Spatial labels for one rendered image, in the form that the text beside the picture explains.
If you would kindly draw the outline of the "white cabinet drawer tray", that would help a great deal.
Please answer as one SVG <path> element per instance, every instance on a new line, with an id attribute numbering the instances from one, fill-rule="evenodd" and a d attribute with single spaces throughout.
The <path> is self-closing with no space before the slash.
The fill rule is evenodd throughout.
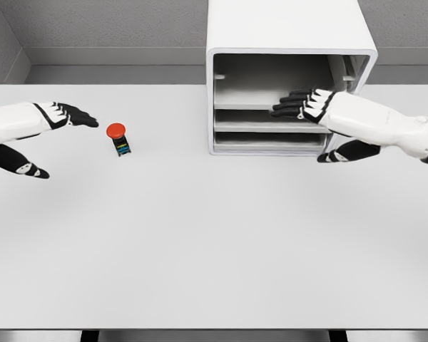
<path id="1" fill-rule="evenodd" d="M 267 110 L 216 110 L 213 129 L 217 133 L 330 133 L 303 119 L 272 118 Z"/>
<path id="2" fill-rule="evenodd" d="M 226 88 L 215 92 L 214 109 L 218 110 L 268 110 L 289 95 L 291 90 L 235 90 Z"/>
<path id="3" fill-rule="evenodd" d="M 213 147 L 216 152 L 315 154 L 331 137 L 326 133 L 216 133 Z"/>

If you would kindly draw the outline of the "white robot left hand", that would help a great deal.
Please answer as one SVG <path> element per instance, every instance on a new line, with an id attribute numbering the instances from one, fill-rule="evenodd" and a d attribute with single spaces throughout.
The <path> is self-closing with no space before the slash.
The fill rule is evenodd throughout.
<path id="1" fill-rule="evenodd" d="M 97 128 L 97 119 L 76 106 L 60 102 L 18 103 L 0 107 L 0 168 L 16 175 L 48 179 L 44 169 L 7 142 L 36 137 L 66 126 Z"/>

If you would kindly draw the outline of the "white tabletop storage cabinet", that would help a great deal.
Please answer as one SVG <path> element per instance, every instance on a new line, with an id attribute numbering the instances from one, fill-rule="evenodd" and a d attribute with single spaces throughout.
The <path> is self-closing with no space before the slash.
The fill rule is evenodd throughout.
<path id="1" fill-rule="evenodd" d="M 322 88 L 357 94 L 378 51 L 358 0 L 208 0 L 208 145 L 214 155 L 316 156 L 214 151 L 214 95 L 235 90 Z"/>

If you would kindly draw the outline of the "red button load switch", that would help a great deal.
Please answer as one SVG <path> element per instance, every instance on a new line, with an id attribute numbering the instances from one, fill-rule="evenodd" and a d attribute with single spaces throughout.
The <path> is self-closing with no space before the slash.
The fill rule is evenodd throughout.
<path id="1" fill-rule="evenodd" d="M 122 123 L 112 123 L 106 128 L 107 136 L 112 140 L 119 157 L 131 153 L 126 139 L 126 127 Z"/>

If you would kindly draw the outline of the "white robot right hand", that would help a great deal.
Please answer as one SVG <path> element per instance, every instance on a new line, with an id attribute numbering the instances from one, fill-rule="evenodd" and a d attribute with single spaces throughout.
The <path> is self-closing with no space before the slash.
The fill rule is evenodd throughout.
<path id="1" fill-rule="evenodd" d="M 346 92 L 319 88 L 294 90 L 272 107 L 273 118 L 304 119 L 351 141 L 317 157 L 319 163 L 352 162 L 398 146 L 412 126 L 405 115 Z"/>

